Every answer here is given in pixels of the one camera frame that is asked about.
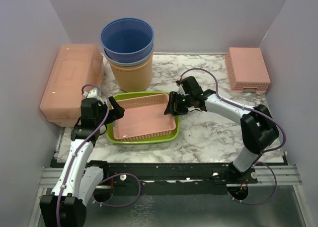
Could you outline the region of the pink perforated basket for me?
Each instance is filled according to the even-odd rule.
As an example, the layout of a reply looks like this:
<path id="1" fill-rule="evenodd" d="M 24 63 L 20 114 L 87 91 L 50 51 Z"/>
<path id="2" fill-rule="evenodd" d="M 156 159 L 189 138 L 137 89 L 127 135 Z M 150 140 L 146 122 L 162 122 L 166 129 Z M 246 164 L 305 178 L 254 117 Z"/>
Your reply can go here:
<path id="1" fill-rule="evenodd" d="M 177 122 L 164 114 L 168 100 L 167 93 L 118 100 L 125 112 L 123 118 L 113 122 L 114 139 L 135 142 L 172 134 Z"/>
<path id="2" fill-rule="evenodd" d="M 265 93 L 271 83 L 259 48 L 230 47 L 225 55 L 230 90 Z"/>

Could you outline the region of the green plastic tray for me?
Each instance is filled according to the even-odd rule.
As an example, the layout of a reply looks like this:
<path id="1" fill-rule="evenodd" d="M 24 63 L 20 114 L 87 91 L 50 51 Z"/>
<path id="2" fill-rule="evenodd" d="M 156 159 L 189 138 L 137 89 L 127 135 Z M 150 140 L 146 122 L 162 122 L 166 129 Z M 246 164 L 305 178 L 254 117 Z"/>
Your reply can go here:
<path id="1" fill-rule="evenodd" d="M 159 91 L 143 91 L 143 92 L 128 92 L 128 93 L 120 93 L 114 96 L 115 100 L 122 100 L 122 99 L 128 99 L 128 98 L 135 98 L 135 97 L 141 97 L 141 96 L 147 96 L 147 95 L 154 95 L 154 94 L 159 94 L 159 93 L 167 93 L 167 92 L 159 92 Z M 162 142 L 169 142 L 175 139 L 179 133 L 179 117 L 174 116 L 175 121 L 177 122 L 177 127 L 173 131 L 172 134 L 170 135 L 164 135 L 158 138 L 147 138 L 143 139 L 141 141 L 135 141 L 135 142 L 124 142 L 124 141 L 119 141 L 114 139 L 113 136 L 113 123 L 107 125 L 107 137 L 108 139 L 116 144 L 136 144 L 136 145 L 141 145 L 141 144 L 154 144 L 154 143 L 162 143 Z"/>

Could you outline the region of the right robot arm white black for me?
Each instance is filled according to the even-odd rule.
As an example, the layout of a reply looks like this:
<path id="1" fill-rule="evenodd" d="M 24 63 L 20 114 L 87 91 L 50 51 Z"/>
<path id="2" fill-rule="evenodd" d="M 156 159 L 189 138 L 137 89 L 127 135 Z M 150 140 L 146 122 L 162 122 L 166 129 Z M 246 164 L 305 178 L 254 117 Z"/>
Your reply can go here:
<path id="1" fill-rule="evenodd" d="M 165 115 L 186 115 L 193 107 L 221 115 L 240 125 L 243 148 L 229 164 L 228 177 L 234 183 L 241 182 L 262 152 L 279 137 L 268 108 L 264 105 L 244 106 L 220 97 L 214 90 L 203 90 L 193 76 L 176 83 L 179 90 L 169 93 Z"/>

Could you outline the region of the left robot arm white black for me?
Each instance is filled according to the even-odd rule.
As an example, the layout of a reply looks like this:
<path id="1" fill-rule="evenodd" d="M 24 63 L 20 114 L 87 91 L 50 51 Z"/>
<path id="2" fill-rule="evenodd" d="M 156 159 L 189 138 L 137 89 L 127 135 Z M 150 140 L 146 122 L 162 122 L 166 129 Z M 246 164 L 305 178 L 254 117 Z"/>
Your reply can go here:
<path id="1" fill-rule="evenodd" d="M 108 182 L 107 164 L 88 164 L 100 128 L 123 118 L 124 108 L 114 99 L 89 97 L 81 102 L 81 116 L 71 132 L 69 155 L 62 173 L 49 195 L 40 199 L 40 210 L 47 227 L 81 227 L 86 219 L 86 206 L 98 184 Z"/>

